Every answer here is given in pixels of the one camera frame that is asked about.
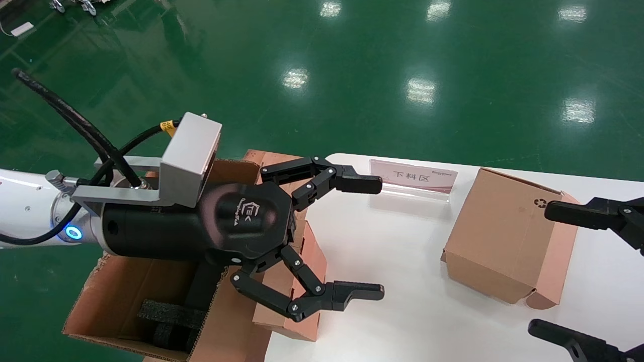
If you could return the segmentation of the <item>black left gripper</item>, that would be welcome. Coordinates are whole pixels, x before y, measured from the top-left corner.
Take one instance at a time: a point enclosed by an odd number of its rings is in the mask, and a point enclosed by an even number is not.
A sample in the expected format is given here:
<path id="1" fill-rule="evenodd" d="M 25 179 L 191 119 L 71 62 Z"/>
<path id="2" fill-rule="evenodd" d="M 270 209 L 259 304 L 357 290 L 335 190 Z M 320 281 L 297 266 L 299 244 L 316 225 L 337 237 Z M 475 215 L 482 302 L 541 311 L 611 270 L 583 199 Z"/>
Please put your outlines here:
<path id="1" fill-rule="evenodd" d="M 208 184 L 193 208 L 106 204 L 111 254 L 268 266 L 294 235 L 290 195 L 274 183 Z"/>

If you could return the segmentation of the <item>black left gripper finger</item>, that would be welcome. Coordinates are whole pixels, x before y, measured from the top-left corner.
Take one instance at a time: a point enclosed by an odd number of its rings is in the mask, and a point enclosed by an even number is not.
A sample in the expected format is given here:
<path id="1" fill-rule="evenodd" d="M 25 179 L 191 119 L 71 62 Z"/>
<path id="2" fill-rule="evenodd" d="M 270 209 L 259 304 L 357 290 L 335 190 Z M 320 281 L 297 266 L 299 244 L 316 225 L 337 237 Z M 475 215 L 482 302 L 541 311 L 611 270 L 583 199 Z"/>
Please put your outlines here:
<path id="1" fill-rule="evenodd" d="M 256 281 L 252 277 L 257 270 L 254 265 L 243 266 L 232 275 L 231 282 L 240 294 L 294 322 L 301 322 L 318 311 L 342 312 L 354 299 L 379 301 L 384 298 L 384 286 L 380 284 L 345 281 L 322 283 L 290 246 L 280 249 L 278 259 L 304 287 L 304 294 L 299 298 L 290 299 Z"/>
<path id="2" fill-rule="evenodd" d="M 330 163 L 319 156 L 303 157 L 260 168 L 263 183 L 306 183 L 291 192 L 295 211 L 301 212 L 332 190 L 376 195 L 382 191 L 382 178 L 360 175 L 350 165 Z"/>

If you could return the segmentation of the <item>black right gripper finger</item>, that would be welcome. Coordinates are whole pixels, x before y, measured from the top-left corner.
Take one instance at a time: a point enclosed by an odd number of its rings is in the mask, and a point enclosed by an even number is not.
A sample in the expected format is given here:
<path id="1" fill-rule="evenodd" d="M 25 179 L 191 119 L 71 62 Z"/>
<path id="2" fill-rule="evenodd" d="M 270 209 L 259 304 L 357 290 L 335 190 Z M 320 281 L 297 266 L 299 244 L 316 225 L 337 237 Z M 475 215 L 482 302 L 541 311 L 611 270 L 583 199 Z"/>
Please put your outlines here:
<path id="1" fill-rule="evenodd" d="M 595 197 L 584 205 L 553 200 L 544 215 L 561 224 L 613 231 L 632 249 L 643 252 L 643 198 L 619 201 Z"/>
<path id="2" fill-rule="evenodd" d="M 528 333 L 565 348 L 573 361 L 643 361 L 643 344 L 621 351 L 605 340 L 543 319 L 532 319 L 528 325 Z"/>

